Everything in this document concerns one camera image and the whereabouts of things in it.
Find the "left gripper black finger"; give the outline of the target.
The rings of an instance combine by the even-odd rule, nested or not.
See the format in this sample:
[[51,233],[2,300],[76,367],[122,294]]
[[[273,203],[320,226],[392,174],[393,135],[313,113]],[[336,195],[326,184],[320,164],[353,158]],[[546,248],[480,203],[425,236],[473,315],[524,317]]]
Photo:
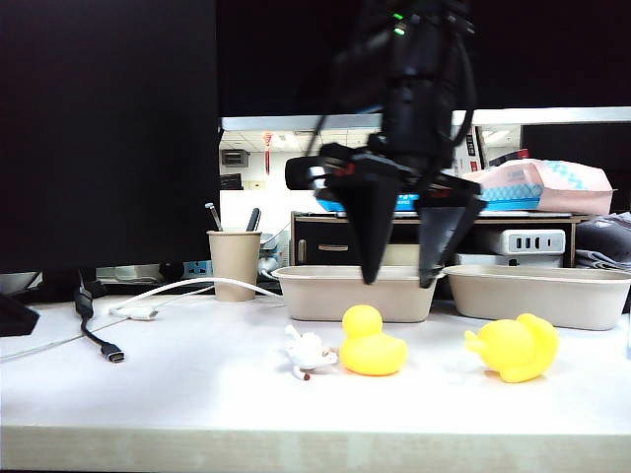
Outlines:
[[31,335],[39,320],[39,314],[23,304],[0,295],[0,336]]

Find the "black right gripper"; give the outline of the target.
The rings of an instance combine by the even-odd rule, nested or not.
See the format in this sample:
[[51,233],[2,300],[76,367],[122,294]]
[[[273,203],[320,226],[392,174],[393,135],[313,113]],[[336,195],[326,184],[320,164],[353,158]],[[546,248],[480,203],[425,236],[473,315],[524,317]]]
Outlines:
[[380,271],[398,195],[420,197],[419,284],[429,288],[484,208],[480,185],[443,173],[443,162],[423,154],[387,156],[337,143],[319,150],[317,197],[339,200],[353,229],[363,281]]

